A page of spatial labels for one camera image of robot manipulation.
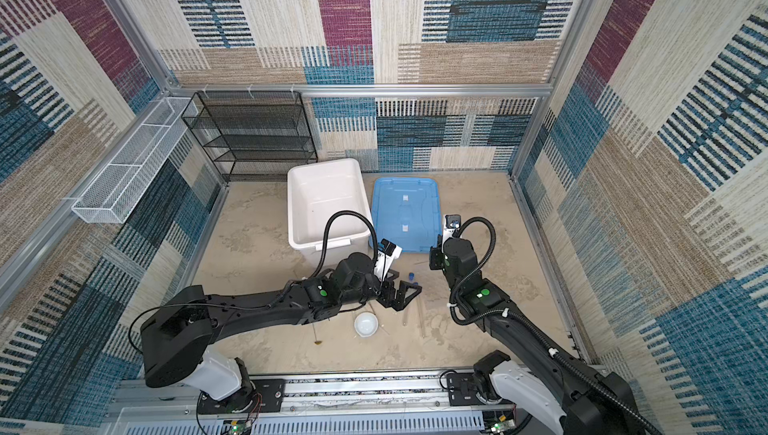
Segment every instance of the black wire mesh shelf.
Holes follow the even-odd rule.
[[[227,181],[286,180],[317,161],[300,94],[198,92],[190,104],[184,123]]]

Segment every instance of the blue plastic lid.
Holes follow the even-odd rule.
[[[403,251],[429,253],[442,233],[440,195],[431,178],[379,178],[373,185],[373,228]]]

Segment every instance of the tan floor surface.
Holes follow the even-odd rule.
[[[363,175],[369,200],[373,183],[381,176]],[[483,216],[494,224],[496,248],[484,276],[507,291],[554,341],[568,347],[506,175],[474,171],[414,176],[438,182],[443,214],[458,213],[464,220]],[[287,183],[231,184],[194,283],[203,285],[207,294],[239,295],[277,290],[291,278],[308,276],[314,267],[288,244],[287,223]],[[488,247],[485,226],[472,225],[463,238],[471,240],[482,257]],[[461,327],[451,321],[448,286],[442,273],[429,270],[427,254],[404,254],[392,268],[406,279],[408,272],[414,272],[424,287],[405,311],[372,301],[360,311],[313,325],[238,334],[216,347],[228,357],[242,358],[251,373],[465,367],[497,349],[511,354],[475,325]],[[379,330],[370,338],[358,337],[352,325],[362,310],[379,318]]]

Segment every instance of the white bowl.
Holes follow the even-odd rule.
[[[355,318],[355,331],[362,338],[370,337],[379,330],[379,319],[369,311],[364,311]]]

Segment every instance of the white storage container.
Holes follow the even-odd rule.
[[[288,171],[288,241],[312,265],[320,261],[326,223],[339,210],[354,210],[371,220],[357,160],[305,164]],[[335,219],[323,266],[335,267],[356,251],[370,254],[370,234],[357,217],[344,215]]]

